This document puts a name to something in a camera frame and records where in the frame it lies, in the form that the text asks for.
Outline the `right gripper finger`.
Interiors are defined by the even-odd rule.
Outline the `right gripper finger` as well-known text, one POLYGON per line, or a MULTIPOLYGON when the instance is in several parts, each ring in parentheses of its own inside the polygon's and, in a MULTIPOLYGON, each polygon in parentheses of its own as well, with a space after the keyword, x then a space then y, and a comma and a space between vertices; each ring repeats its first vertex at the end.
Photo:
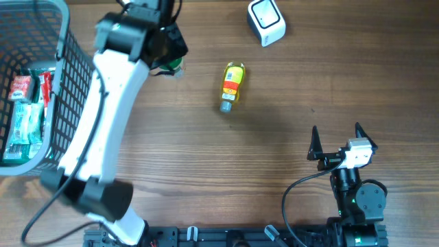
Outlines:
POLYGON ((323 150, 320 142, 320 135, 318 133, 317 126, 314 126, 311 132, 311 143, 309 146, 307 159, 309 161, 316 161, 322 159, 322 157, 323 157, 323 150))
POLYGON ((377 150, 378 149, 377 144, 366 134, 366 132, 361 127, 359 122, 357 122, 355 124, 355 135, 356 135, 357 138, 367 138, 367 140, 370 142, 370 144, 372 146, 372 150, 377 150))

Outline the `green lid spice jar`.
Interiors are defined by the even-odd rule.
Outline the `green lid spice jar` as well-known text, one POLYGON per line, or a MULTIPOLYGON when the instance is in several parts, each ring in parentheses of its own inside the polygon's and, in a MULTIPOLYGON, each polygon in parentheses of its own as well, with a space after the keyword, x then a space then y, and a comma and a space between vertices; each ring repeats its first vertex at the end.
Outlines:
POLYGON ((179 78, 184 75, 185 72, 185 60, 183 57, 178 58, 169 64, 159 67, 159 75, 164 75, 173 78, 179 78))

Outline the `yellow liquid bottle grey cap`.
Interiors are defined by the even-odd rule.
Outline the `yellow liquid bottle grey cap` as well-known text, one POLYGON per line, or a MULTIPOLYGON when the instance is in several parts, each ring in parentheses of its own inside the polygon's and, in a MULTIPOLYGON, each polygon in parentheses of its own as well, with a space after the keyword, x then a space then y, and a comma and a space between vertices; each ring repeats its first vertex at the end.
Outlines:
POLYGON ((219 110, 230 113, 239 101, 240 90, 246 77, 246 68, 242 62, 229 62, 223 74, 219 110))

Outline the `red slim stick packet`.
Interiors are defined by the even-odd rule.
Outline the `red slim stick packet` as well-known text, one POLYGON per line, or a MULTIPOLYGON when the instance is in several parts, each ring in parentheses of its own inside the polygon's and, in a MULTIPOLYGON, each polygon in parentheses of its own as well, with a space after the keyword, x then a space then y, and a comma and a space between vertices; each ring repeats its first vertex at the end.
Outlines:
POLYGON ((47 108, 50 102, 51 93, 51 73, 43 72, 38 76, 40 81, 40 95, 38 101, 44 104, 47 108))

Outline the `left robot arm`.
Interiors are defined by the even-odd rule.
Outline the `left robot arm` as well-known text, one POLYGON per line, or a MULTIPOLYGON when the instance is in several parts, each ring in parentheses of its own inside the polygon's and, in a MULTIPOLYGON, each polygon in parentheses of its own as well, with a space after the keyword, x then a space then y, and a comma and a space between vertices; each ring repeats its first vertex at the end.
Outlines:
POLYGON ((176 20, 179 1, 123 1, 96 25, 95 67, 80 121, 54 171, 41 184, 101 224, 119 244, 146 245, 147 222, 132 208, 134 188, 116 178, 121 140, 134 101, 152 70, 188 49, 176 20))

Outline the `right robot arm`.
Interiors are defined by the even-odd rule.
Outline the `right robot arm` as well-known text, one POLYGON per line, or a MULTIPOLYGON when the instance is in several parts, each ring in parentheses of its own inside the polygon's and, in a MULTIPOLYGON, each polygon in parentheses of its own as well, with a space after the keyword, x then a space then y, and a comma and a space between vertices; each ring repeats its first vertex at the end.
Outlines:
POLYGON ((338 217, 327 220, 325 238, 330 246, 385 247, 386 227, 381 224, 388 190, 377 180, 360 178, 359 170, 372 162, 377 144, 359 123, 355 137, 337 152, 325 153, 314 126, 307 155, 318 162, 319 172, 330 172, 330 184, 337 202, 338 217))

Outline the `white barcode scanner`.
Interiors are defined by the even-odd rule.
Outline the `white barcode scanner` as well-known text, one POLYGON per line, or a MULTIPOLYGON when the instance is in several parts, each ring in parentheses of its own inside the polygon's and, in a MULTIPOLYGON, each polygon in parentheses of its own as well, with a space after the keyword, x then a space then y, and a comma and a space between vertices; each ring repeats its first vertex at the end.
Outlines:
POLYGON ((286 33, 286 22, 275 0, 254 0, 247 9, 247 22, 261 43, 267 47, 286 33))

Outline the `grey plastic mesh basket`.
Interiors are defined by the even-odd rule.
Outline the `grey plastic mesh basket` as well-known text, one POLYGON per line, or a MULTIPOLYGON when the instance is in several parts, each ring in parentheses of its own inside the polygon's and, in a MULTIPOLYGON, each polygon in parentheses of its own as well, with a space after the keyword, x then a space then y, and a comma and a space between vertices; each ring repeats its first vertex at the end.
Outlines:
POLYGON ((14 77, 24 69, 55 69, 42 147, 24 164, 2 161, 3 176, 37 176, 56 168, 75 134, 94 66, 69 24, 69 9, 64 1, 1 2, 2 151, 11 136, 13 103, 8 95, 14 77))

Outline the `green white snack pack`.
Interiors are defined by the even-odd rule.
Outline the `green white snack pack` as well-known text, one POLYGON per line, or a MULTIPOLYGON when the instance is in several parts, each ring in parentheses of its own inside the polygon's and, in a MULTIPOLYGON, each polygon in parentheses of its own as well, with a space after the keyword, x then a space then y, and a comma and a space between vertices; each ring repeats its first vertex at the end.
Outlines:
POLYGON ((13 120, 10 130, 10 144, 27 145, 29 141, 29 119, 32 111, 31 104, 16 102, 14 104, 13 120))
POLYGON ((30 143, 41 143, 43 141, 40 131, 43 109, 43 104, 31 104, 29 125, 27 129, 30 143))

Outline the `red juice carton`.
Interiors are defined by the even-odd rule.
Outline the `red juice carton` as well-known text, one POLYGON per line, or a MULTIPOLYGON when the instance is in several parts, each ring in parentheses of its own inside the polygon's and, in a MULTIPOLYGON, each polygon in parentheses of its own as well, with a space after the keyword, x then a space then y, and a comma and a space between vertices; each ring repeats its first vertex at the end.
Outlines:
POLYGON ((31 102, 35 81, 30 75, 18 75, 14 78, 8 99, 13 102, 31 102))

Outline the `dark green box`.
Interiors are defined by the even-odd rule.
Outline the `dark green box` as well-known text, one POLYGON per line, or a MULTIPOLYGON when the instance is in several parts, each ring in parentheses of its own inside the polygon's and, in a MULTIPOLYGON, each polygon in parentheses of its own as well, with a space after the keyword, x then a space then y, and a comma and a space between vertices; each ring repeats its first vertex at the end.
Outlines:
POLYGON ((3 160, 11 163, 26 163, 38 153, 41 143, 11 144, 5 149, 3 160))

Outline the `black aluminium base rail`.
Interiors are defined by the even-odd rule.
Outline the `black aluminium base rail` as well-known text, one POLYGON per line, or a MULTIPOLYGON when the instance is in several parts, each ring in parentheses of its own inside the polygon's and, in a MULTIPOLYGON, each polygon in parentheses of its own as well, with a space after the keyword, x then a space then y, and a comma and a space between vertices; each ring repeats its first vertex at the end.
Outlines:
POLYGON ((265 228, 189 228, 152 227, 144 246, 192 247, 192 246, 388 246, 388 234, 384 225, 299 226, 295 237, 286 229, 265 228))

